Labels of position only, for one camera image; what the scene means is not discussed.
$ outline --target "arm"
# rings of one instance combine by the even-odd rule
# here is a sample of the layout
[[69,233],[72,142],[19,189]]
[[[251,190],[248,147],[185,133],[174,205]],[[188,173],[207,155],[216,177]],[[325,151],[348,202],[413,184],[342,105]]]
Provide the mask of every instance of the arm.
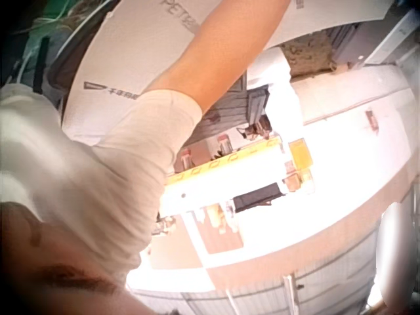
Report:
[[184,54],[147,89],[191,96],[205,113],[264,49],[290,0],[223,0]]

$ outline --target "yellow strip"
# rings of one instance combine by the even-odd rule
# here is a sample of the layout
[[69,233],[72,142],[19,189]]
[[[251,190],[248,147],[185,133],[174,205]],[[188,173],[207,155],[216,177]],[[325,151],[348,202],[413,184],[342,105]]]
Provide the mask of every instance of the yellow strip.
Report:
[[248,146],[244,149],[241,149],[238,152],[229,154],[228,156],[221,157],[220,159],[216,159],[215,161],[210,161],[206,164],[197,166],[193,169],[189,169],[185,172],[172,175],[167,179],[166,185],[172,185],[182,180],[190,179],[194,176],[202,175],[208,171],[212,171],[218,167],[222,167],[225,165],[231,165],[232,163],[239,161],[240,159],[247,158],[249,156],[253,156],[257,153],[260,153],[264,150],[272,148],[274,146],[280,145],[281,140],[279,137],[271,138],[269,140],[265,140],[262,142],[258,142],[252,146]]

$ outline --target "black rectangular object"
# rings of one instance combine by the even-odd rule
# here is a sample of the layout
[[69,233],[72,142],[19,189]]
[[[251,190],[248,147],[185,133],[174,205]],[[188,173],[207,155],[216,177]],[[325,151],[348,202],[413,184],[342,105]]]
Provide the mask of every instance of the black rectangular object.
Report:
[[282,196],[284,196],[284,194],[280,191],[275,182],[252,192],[234,197],[235,212],[238,213],[254,208],[264,202],[272,201]]

